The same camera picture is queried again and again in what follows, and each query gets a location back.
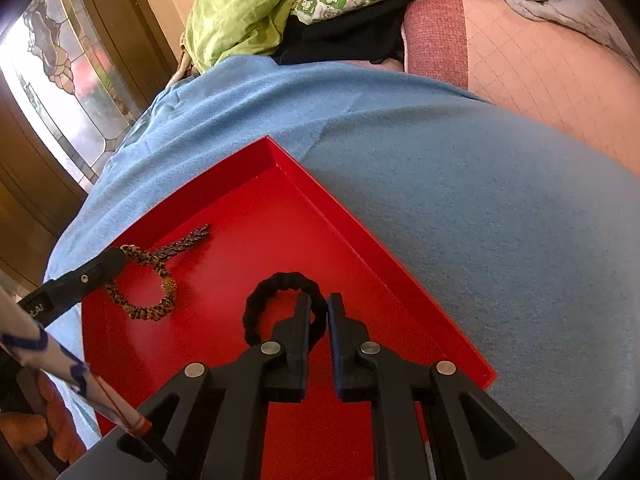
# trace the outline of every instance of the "blue towel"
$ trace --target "blue towel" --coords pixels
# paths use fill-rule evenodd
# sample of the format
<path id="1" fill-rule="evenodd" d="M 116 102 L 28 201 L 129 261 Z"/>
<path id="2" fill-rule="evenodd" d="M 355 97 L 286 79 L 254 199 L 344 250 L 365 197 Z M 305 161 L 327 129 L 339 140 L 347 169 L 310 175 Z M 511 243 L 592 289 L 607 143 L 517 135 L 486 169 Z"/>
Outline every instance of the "blue towel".
<path id="1" fill-rule="evenodd" d="M 231 57 L 155 99 L 60 238 L 47 278 L 264 135 L 434 295 L 497 370 L 492 396 L 578 480 L 597 478 L 640 410 L 640 180 L 453 86 Z M 77 308 L 50 330 L 82 355 Z"/>

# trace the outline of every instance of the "metal screw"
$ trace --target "metal screw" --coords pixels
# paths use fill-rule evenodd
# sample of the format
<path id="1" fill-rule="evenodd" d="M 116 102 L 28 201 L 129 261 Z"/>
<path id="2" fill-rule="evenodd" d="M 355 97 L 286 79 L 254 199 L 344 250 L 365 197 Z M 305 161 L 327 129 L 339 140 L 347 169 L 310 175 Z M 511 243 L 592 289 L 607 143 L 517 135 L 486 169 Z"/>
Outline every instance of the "metal screw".
<path id="1" fill-rule="evenodd" d="M 453 375 L 456 373 L 456 365 L 451 361 L 440 361 L 436 365 L 436 370 L 443 375 Z"/>
<path id="2" fill-rule="evenodd" d="M 380 352 L 380 345 L 375 341 L 365 341 L 360 345 L 360 351 L 363 354 L 375 355 Z"/>
<path id="3" fill-rule="evenodd" d="M 200 363 L 191 363 L 184 367 L 184 374 L 190 378 L 200 377 L 204 373 L 204 366 Z"/>
<path id="4" fill-rule="evenodd" d="M 276 343 L 275 341 L 265 341 L 260 346 L 260 351 L 263 354 L 274 355 L 280 351 L 280 343 Z"/>

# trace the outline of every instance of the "window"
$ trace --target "window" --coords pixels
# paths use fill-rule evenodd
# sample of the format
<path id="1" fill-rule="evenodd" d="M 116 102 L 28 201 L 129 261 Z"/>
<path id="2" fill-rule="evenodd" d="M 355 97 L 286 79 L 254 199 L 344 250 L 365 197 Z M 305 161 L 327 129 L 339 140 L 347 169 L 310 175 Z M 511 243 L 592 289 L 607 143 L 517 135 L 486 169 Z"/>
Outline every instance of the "window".
<path id="1" fill-rule="evenodd" d="M 40 139 L 89 191 L 141 111 L 82 0 L 33 0 L 0 44 L 0 69 Z"/>

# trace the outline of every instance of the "paper tube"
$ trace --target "paper tube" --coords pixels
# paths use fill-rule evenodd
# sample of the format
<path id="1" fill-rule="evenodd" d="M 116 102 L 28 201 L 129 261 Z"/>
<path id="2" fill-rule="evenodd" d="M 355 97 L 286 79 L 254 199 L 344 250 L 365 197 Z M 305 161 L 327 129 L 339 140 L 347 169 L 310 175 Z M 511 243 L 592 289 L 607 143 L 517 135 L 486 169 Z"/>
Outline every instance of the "paper tube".
<path id="1" fill-rule="evenodd" d="M 0 290 L 0 344 L 22 366 L 40 368 L 67 382 L 100 414 L 133 436 L 151 424 L 87 364 L 75 357 Z"/>

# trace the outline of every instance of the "red metal tray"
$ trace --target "red metal tray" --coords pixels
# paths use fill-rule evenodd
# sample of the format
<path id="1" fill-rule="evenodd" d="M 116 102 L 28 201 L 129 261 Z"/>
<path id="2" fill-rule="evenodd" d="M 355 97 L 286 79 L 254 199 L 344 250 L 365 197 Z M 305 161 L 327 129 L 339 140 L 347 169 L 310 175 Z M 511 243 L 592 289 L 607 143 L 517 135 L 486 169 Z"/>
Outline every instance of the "red metal tray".
<path id="1" fill-rule="evenodd" d="M 210 223 L 199 245 L 168 260 L 178 283 L 174 313 L 130 320 L 103 289 L 82 303 L 86 359 L 134 406 L 193 361 L 235 360 L 244 301 L 261 280 L 298 270 L 324 296 L 341 292 L 347 315 L 371 338 L 423 364 L 447 358 L 479 386 L 494 370 L 435 300 L 385 248 L 273 140 L 265 137 L 174 192 L 114 245 L 163 246 Z M 134 304 L 162 296 L 159 277 L 128 264 L 116 282 Z M 289 317 L 294 293 L 271 301 L 260 329 Z M 302 404 L 270 406 L 262 478 L 369 480 L 373 476 L 368 405 L 335 398 L 328 336 L 310 355 Z M 110 425 L 100 421 L 101 429 Z"/>

